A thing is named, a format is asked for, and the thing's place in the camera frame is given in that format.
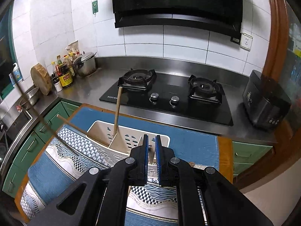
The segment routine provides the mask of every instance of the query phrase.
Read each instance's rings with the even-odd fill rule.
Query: stove knob
[[[173,97],[171,97],[170,104],[171,105],[177,105],[179,100],[180,100],[179,97],[173,96]]]
[[[158,100],[158,97],[159,97],[159,94],[157,94],[156,92],[153,92],[153,93],[150,95],[150,101],[157,101],[157,100]]]

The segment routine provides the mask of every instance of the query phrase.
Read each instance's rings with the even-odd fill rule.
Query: stainless steel countertop
[[[34,108],[39,114],[45,115],[55,104],[57,104],[61,99],[64,99],[69,103],[87,103],[115,111],[115,104],[102,102],[99,100],[99,98],[118,80],[119,77],[123,76],[127,71],[128,69],[98,69],[89,77],[78,77],[70,87],[63,89],[59,93],[53,91],[53,93],[49,94],[48,96],[43,96],[36,103]],[[158,121],[165,124],[184,127],[191,130],[197,130],[204,133],[225,136],[231,138],[233,141],[263,145],[275,144],[276,138],[273,133],[268,133],[254,128],[248,120],[242,104],[243,87],[233,87],[226,84],[222,84],[222,86],[232,114],[234,125],[231,127],[123,105],[120,106],[120,113],[140,117],[146,120]],[[21,130],[18,137],[10,146],[10,149],[0,168],[0,175],[2,177],[5,177],[20,145],[24,142],[26,136],[38,123],[37,117],[33,115],[32,111],[29,110],[28,112],[32,116],[32,119]]]

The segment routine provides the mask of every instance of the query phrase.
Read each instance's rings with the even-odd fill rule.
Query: white seasoning jar
[[[61,84],[60,80],[58,79],[58,77],[53,78],[52,81],[53,81],[53,84],[55,85],[55,89],[57,92],[63,90],[62,84]]]

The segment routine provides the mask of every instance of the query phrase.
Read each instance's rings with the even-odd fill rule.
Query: wooden utensil handle
[[[73,125],[71,122],[69,122],[68,120],[66,120],[64,117],[62,117],[61,115],[57,114],[57,118],[61,119],[64,123],[66,123],[67,125],[73,127],[74,129],[78,130],[79,132],[85,134],[88,138],[92,139],[95,142],[98,142],[106,147],[109,147],[109,144],[107,144],[106,142],[104,142],[103,140],[99,139],[98,137],[96,137],[95,135],[91,134],[91,133],[87,133],[85,130]]]
[[[114,132],[113,132],[114,137],[117,133],[117,127],[118,127],[118,117],[119,117],[119,110],[120,110],[120,96],[121,96],[121,93],[122,93],[122,87],[119,87],[118,96],[117,96],[117,104],[116,104],[116,112],[115,112],[115,120],[114,120]]]

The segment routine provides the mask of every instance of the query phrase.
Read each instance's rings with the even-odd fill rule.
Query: metal bowl
[[[30,104],[32,106],[34,106],[36,104],[36,102],[39,100],[40,95],[39,95],[39,88],[36,87],[33,90],[31,90],[28,94],[26,94],[26,97],[28,99],[28,101],[30,102]],[[27,104],[25,99],[22,99],[19,103],[19,105],[23,108],[23,109],[29,109],[30,105]]]

